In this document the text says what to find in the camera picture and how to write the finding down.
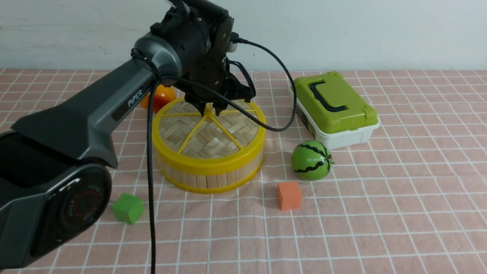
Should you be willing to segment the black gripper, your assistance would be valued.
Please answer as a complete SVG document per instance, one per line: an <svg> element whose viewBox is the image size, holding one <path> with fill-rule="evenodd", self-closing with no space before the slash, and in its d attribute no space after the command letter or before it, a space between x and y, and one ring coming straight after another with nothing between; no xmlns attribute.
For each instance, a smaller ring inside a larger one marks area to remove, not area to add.
<svg viewBox="0 0 487 274"><path fill-rule="evenodd" d="M250 102L256 96L256 91L247 70L238 61L230 61L247 77L248 86L240 83L236 76L230 73L230 64L227 62L226 51L213 48L196 59L189 68L187 76L189 80L210 88L230 100ZM191 104L201 116L205 115L206 104L213 104L216 116L220 116L221 112L228 107L226 101L195 85L182 84L181 90L185 93L185 101Z"/></svg>

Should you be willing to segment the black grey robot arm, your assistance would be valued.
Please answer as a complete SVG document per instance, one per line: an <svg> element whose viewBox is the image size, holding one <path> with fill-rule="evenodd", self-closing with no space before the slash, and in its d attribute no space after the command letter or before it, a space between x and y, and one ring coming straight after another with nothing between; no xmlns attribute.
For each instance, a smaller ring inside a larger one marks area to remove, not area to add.
<svg viewBox="0 0 487 274"><path fill-rule="evenodd" d="M92 227L111 198L112 133L158 85L203 114L255 93L224 65L234 19L207 0L173 0L129 61L1 134L1 269L24 268Z"/></svg>

